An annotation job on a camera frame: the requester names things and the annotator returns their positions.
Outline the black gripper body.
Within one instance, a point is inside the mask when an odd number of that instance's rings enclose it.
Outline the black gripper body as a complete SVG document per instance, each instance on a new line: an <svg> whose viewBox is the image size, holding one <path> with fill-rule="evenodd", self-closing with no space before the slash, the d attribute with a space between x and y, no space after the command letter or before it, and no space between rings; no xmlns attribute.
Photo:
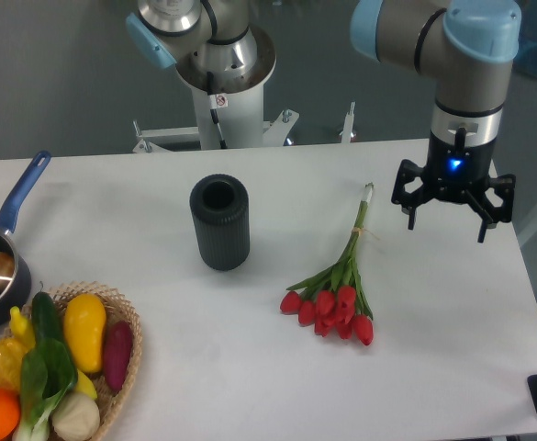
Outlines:
<svg viewBox="0 0 537 441"><path fill-rule="evenodd" d="M430 137L427 162L421 180L431 198L452 203L466 203L467 195L480 201L486 194L489 168L496 141L468 146L463 130L453 142Z"/></svg>

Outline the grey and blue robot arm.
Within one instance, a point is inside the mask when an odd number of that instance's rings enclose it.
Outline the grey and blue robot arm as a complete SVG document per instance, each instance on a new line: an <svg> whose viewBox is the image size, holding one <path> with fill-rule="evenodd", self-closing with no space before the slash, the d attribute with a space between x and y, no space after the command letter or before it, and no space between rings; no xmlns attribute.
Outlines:
<svg viewBox="0 0 537 441"><path fill-rule="evenodd" d="M489 173L521 11L512 1L362 1L350 39L362 55L436 83L425 165L403 161L391 200L410 219L431 200L470 207L489 230L512 216L515 178ZM245 1L139 1L126 29L153 65L175 68L193 90L205 149L258 146L263 110L227 115L230 97L258 90L274 45Z"/></svg>

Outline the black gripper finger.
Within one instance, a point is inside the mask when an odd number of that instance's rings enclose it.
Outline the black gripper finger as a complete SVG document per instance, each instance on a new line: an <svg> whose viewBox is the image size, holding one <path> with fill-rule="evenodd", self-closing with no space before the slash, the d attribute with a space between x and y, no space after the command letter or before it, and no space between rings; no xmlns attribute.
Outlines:
<svg viewBox="0 0 537 441"><path fill-rule="evenodd" d="M482 243L487 231L499 223L512 220L516 176L513 174L486 177L472 183L463 191L464 202L480 217L477 241Z"/></svg>
<svg viewBox="0 0 537 441"><path fill-rule="evenodd" d="M401 161L393 187L391 202L401 207L408 216L408 229L416 223L417 208L436 196L436 186L426 167L420 167L408 159Z"/></svg>

